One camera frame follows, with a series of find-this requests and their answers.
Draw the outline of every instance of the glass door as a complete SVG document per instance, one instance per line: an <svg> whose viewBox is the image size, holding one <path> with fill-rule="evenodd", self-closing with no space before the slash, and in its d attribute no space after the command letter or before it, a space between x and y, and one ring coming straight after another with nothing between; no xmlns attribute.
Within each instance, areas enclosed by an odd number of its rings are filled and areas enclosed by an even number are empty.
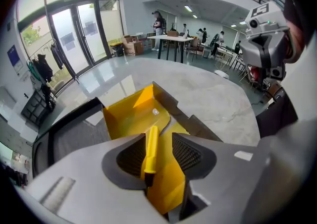
<svg viewBox="0 0 317 224"><path fill-rule="evenodd" d="M81 43L78 24L74 24L71 9L55 13L52 15L54 27L70 66L80 75L93 67L93 62L89 59L85 47Z"/></svg>
<svg viewBox="0 0 317 224"><path fill-rule="evenodd" d="M106 52L97 26L94 4L79 5L77 9L90 56L94 62L106 58Z"/></svg>

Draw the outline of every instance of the tree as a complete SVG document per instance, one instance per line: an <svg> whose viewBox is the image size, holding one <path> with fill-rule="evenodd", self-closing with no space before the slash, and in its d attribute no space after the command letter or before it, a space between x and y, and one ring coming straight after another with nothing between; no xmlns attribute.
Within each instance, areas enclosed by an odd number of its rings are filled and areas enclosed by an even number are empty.
<svg viewBox="0 0 317 224"><path fill-rule="evenodd" d="M101 0L100 11L112 11L115 0ZM90 4L89 8L94 8L94 4Z"/></svg>
<svg viewBox="0 0 317 224"><path fill-rule="evenodd" d="M33 29L33 25L31 24L25 30L23 30L22 37L27 46L40 39L40 29L40 26L38 26L36 29Z"/></svg>

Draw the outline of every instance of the yellow marker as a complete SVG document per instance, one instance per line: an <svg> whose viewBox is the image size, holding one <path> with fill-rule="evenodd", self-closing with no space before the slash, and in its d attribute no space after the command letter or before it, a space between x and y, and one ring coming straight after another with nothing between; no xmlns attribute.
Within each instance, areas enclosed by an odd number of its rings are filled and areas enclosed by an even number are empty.
<svg viewBox="0 0 317 224"><path fill-rule="evenodd" d="M153 125L150 129L149 142L147 149L147 159L145 163L144 172L148 174L156 173L156 163L157 163L157 152L158 152L158 142L159 142L159 128Z"/></svg>

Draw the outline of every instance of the person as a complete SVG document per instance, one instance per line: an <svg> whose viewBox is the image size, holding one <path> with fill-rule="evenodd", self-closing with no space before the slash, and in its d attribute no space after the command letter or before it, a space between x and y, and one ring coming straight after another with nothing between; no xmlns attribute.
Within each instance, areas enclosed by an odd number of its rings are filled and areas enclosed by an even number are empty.
<svg viewBox="0 0 317 224"><path fill-rule="evenodd" d="M203 33L203 30L201 28L198 30L198 32L196 34L197 34L199 40L203 39L204 33Z"/></svg>
<svg viewBox="0 0 317 224"><path fill-rule="evenodd" d="M159 11L155 11L152 14L156 18L156 21L154 24L152 24L152 27L155 28L156 36L160 36L163 34L163 21L164 21L164 19ZM152 49L152 51L159 51L159 39L155 40L155 46Z"/></svg>
<svg viewBox="0 0 317 224"><path fill-rule="evenodd" d="M217 48L224 42L223 39L224 32L221 31L220 34L216 34L212 41L214 41L213 51L211 53L212 56L216 56Z"/></svg>
<svg viewBox="0 0 317 224"><path fill-rule="evenodd" d="M240 43L241 43L241 41L239 40L239 41L237 42L237 44L236 44L236 47L234 48L234 52L235 52L236 54L238 54L238 55L239 55L239 51L240 51Z"/></svg>
<svg viewBox="0 0 317 224"><path fill-rule="evenodd" d="M204 30L203 30L203 40L202 40L203 44L206 42L206 39L207 39L207 31L206 31L206 28L204 28Z"/></svg>
<svg viewBox="0 0 317 224"><path fill-rule="evenodd" d="M186 23L184 23L184 29L183 29L183 32L186 33L186 30L187 30L187 25Z"/></svg>

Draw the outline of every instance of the polished floor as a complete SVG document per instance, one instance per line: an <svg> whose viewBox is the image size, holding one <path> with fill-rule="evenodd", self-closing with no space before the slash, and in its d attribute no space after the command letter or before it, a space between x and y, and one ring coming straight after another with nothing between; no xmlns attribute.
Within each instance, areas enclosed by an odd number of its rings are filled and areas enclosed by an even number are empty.
<svg viewBox="0 0 317 224"><path fill-rule="evenodd" d="M114 57L112 59L106 60L79 77L78 82L73 82L59 95L55 110L45 120L39 130L39 134L41 135L52 124L82 103L94 97L102 98L107 92L107 87L104 85L113 77L113 70L125 65L126 63L129 63L133 59L138 59L141 57L157 59L158 53L148 51L143 55L138 56ZM173 61L173 58L174 50L171 49L168 60ZM192 61L192 58L192 54L185 54L183 61L184 64L195 66L210 72L217 70L215 66L215 60L213 59L205 59L202 56L198 56L197 58L194 57ZM162 52L161 59L166 59L166 50ZM177 62L180 62L180 54L177 54ZM265 104L259 103L259 101L263 98L263 94L260 91L252 88L247 80L243 79L240 81L242 78L239 76L240 71L233 70L232 68L230 69L228 66L225 66L222 70L229 75L230 81L239 85L245 91L246 96L252 104L255 115L261 113L266 107Z"/></svg>

